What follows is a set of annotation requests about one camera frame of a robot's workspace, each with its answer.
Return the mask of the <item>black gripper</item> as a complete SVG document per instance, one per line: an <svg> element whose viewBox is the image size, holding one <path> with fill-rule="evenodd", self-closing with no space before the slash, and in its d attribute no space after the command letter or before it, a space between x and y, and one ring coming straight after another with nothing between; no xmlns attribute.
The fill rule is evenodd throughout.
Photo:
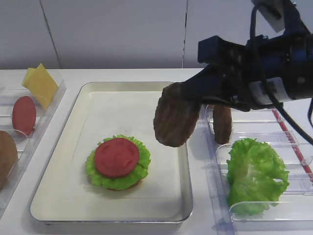
<svg viewBox="0 0 313 235"><path fill-rule="evenodd" d="M259 109L248 88L243 45L212 36L198 43L198 62L208 66L180 84L183 100L243 112Z"/></svg>

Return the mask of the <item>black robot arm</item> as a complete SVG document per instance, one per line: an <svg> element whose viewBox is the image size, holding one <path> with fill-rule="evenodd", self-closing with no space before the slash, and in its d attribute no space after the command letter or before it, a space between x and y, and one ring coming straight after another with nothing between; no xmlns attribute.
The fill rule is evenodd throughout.
<svg viewBox="0 0 313 235"><path fill-rule="evenodd" d="M313 36L290 0L256 0L261 14L280 36L256 37L268 86L280 102L313 95ZM206 67L181 83L180 95L201 104L243 112L272 108L250 43L240 45L213 36L198 44Z"/></svg>

